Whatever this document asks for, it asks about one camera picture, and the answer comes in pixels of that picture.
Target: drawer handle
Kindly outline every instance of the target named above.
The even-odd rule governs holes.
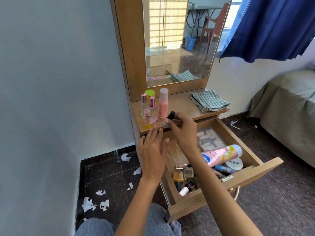
[[[236,201],[237,200],[237,197],[238,197],[238,193],[239,193],[239,186],[235,189],[235,194],[234,194],[234,200]]]

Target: speckled floor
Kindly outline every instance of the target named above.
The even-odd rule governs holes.
[[[303,162],[286,147],[259,126],[255,119],[238,119],[230,126],[230,117],[223,121],[263,161],[280,157],[284,163],[256,182],[240,190],[238,204],[253,220],[264,236],[274,235],[315,235],[315,169]],[[132,152],[130,162],[121,162],[120,155]],[[83,218],[105,218],[117,225],[127,210],[136,191],[141,175],[133,175],[139,165],[134,148],[123,149],[112,155],[98,156],[81,164],[81,181],[77,211],[77,227]],[[127,191],[132,182],[133,190]],[[103,196],[96,195],[99,189],[106,190]],[[96,210],[83,213],[81,204],[84,197],[93,203],[110,199],[108,211]],[[155,203],[166,207],[159,187],[154,196]],[[183,236],[221,235],[207,206],[178,220]]]

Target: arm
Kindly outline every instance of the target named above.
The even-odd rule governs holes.
[[[142,178],[115,236],[139,236],[145,232],[152,198],[164,172],[169,142],[167,138],[162,143],[162,129],[157,132],[157,128],[151,129],[140,139]]]
[[[262,236],[204,160],[197,147],[197,123],[181,113],[176,113],[175,119],[182,121],[181,127],[169,119],[165,122],[174,132],[181,150],[197,174],[202,193],[222,235]]]

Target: person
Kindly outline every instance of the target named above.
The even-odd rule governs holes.
[[[203,195],[222,235],[262,236],[204,160],[197,147],[197,123],[181,113],[176,113],[174,120],[165,119],[165,122],[198,176]],[[118,228],[105,219],[92,218],[79,227],[75,236],[181,235],[179,222],[168,224],[165,209],[151,203],[167,160],[169,139],[162,139],[163,130],[157,128],[151,129],[146,137],[140,139],[142,178]]]

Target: hand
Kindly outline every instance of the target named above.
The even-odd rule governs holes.
[[[174,120],[176,122],[180,120],[180,126],[177,126],[174,121],[167,118],[164,121],[172,129],[176,140],[185,156],[187,157],[192,155],[192,153],[198,150],[197,123],[195,123],[191,118],[185,117],[182,113],[175,113]]]
[[[169,138],[162,143],[163,130],[157,133],[157,128],[151,129],[147,136],[140,139],[139,148],[142,159],[142,179],[150,185],[158,186],[162,178]]]

